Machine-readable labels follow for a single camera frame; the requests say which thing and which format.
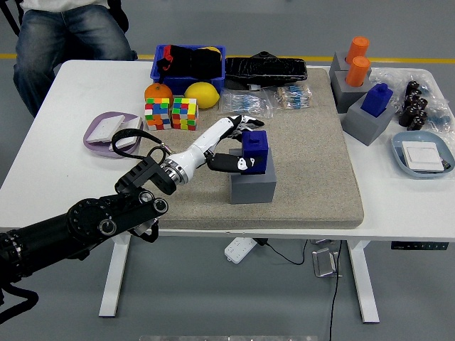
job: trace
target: white robotic hand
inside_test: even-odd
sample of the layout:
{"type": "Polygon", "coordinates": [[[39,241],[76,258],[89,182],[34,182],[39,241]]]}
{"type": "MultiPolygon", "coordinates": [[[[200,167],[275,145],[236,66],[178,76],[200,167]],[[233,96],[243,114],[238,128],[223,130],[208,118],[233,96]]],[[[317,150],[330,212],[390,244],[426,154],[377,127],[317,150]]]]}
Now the white robotic hand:
{"type": "MultiPolygon", "coordinates": [[[[264,122],[245,115],[238,115],[233,117],[223,117],[218,120],[214,125],[207,129],[201,136],[199,136],[189,148],[181,153],[171,154],[161,167],[172,178],[176,185],[183,185],[191,181],[196,168],[213,160],[214,150],[222,139],[230,138],[238,141],[242,140],[242,132],[251,131],[254,128],[264,126],[264,122]]],[[[228,167],[210,167],[216,171],[234,172],[245,169],[250,163],[254,161],[240,160],[237,156],[224,155],[224,160],[218,164],[234,165],[228,167]]]]}

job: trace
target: orange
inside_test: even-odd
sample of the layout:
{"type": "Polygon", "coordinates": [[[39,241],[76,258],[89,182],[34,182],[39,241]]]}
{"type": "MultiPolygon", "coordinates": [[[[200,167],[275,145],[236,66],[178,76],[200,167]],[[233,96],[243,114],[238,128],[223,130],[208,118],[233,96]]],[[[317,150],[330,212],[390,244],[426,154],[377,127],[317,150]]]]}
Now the orange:
{"type": "Polygon", "coordinates": [[[144,99],[147,100],[147,98],[169,98],[171,106],[173,104],[172,90],[165,84],[149,85],[144,91],[144,99]]]}

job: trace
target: floor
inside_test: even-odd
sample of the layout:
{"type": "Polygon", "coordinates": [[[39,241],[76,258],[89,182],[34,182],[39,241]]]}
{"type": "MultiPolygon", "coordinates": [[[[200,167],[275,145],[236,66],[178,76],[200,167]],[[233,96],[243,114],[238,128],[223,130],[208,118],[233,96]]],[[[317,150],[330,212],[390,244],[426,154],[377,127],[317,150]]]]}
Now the floor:
{"type": "MultiPolygon", "coordinates": [[[[373,67],[430,71],[445,99],[455,100],[449,1],[123,1],[127,37],[141,58],[162,43],[224,45],[228,55],[305,56],[329,65],[354,36],[370,39],[373,67]],[[384,63],[394,58],[398,63],[384,63]]],[[[12,82],[16,37],[0,15],[0,185],[33,120],[12,82]]],[[[37,291],[38,305],[0,327],[0,340],[138,340],[142,335],[314,335],[328,340],[334,278],[316,278],[308,243],[306,262],[287,263],[255,247],[239,264],[228,262],[228,238],[160,237],[134,240],[117,317],[97,317],[112,243],[84,261],[62,261],[19,285],[37,291]]],[[[304,242],[269,243],[295,261],[304,242]]],[[[338,242],[329,244],[338,249],[338,242]]],[[[346,243],[341,251],[333,340],[453,340],[455,250],[394,251],[389,242],[365,249],[380,323],[363,324],[346,243]]],[[[16,303],[6,298],[8,308],[16,303]]]]}

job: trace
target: gray block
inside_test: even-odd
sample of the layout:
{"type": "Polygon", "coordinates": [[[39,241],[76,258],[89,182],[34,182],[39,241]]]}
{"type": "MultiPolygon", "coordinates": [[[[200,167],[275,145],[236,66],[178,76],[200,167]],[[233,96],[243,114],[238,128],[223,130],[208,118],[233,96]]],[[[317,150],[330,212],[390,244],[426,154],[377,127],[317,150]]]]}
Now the gray block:
{"type": "MultiPolygon", "coordinates": [[[[242,149],[230,149],[229,154],[241,156],[242,149]]],[[[272,202],[276,185],[277,175],[275,174],[272,151],[269,148],[265,174],[241,175],[232,173],[229,175],[230,203],[254,204],[272,202]]]]}
{"type": "Polygon", "coordinates": [[[361,108],[366,96],[363,95],[350,106],[341,126],[346,133],[369,146],[387,128],[395,114],[395,108],[387,105],[381,115],[374,117],[361,108]]]}
{"type": "MultiPolygon", "coordinates": [[[[332,78],[335,76],[335,71],[349,71],[350,65],[346,62],[346,57],[348,57],[348,51],[335,51],[330,70],[328,71],[330,81],[332,81],[332,78]]],[[[367,76],[369,77],[370,74],[371,67],[368,69],[367,76]]]]}
{"type": "Polygon", "coordinates": [[[349,107],[373,87],[373,84],[366,76],[361,86],[351,87],[346,84],[345,79],[347,75],[347,71],[335,71],[335,76],[333,77],[333,81],[331,81],[336,111],[339,114],[348,112],[349,107]]]}

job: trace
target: yellow floor line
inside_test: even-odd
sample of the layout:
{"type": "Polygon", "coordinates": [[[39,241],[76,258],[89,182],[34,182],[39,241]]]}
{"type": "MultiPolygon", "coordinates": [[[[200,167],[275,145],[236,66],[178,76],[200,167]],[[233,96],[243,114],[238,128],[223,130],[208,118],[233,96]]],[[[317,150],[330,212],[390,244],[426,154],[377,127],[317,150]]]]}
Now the yellow floor line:
{"type": "MultiPolygon", "coordinates": [[[[228,55],[228,57],[250,57],[248,55],[228,55]]],[[[324,55],[280,55],[281,58],[301,58],[306,62],[331,62],[332,56],[324,55]]],[[[16,59],[15,53],[0,53],[0,59],[16,59]]],[[[141,60],[153,60],[154,55],[139,55],[141,60]]],[[[368,57],[372,63],[402,64],[455,64],[455,58],[394,58],[368,57]]]]}

